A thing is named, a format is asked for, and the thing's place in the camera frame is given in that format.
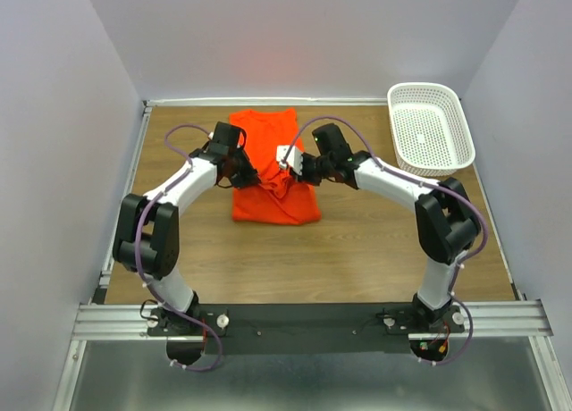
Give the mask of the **orange t shirt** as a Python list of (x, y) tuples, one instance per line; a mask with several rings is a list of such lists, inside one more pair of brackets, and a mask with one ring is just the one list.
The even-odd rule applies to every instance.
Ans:
[(276, 149), (289, 145), (299, 130), (296, 111), (259, 112), (252, 109), (229, 115), (230, 124), (246, 131), (246, 153), (260, 183), (232, 193), (235, 222), (302, 225), (321, 220), (314, 188), (282, 170)]

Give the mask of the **white perforated plastic basket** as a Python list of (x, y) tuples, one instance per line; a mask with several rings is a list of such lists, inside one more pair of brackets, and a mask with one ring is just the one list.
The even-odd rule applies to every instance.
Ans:
[(430, 82), (398, 83), (388, 90), (387, 105), (400, 169), (443, 177), (473, 164), (474, 142), (451, 88)]

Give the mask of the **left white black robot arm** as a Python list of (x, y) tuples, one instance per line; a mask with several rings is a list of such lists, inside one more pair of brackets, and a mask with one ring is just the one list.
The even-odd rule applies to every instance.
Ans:
[[(175, 146), (170, 137), (182, 129), (205, 133), (206, 143), (191, 152)], [(139, 276), (168, 314), (168, 325), (180, 335), (197, 327), (215, 335), (200, 319), (198, 294), (183, 280), (177, 266), (181, 215), (222, 180), (227, 180), (231, 189), (260, 183), (246, 143), (247, 132), (226, 122), (218, 122), (212, 132), (194, 124), (178, 125), (166, 132), (164, 144), (183, 158), (182, 167), (158, 187), (143, 195), (130, 193), (121, 202), (113, 259)]]

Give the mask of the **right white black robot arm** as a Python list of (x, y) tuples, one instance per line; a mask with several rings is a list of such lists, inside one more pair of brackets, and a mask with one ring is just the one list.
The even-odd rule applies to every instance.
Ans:
[(388, 198), (414, 214), (426, 266), (412, 299), (411, 321), (420, 331), (433, 331), (453, 302), (453, 287), (463, 263), (482, 250), (475, 239), (488, 239), (483, 215), (459, 180), (430, 180), (404, 172), (382, 161), (371, 147), (355, 152), (335, 123), (316, 128), (312, 136), (318, 155), (294, 144), (276, 150), (280, 168), (296, 181), (312, 186), (323, 180), (342, 183)]

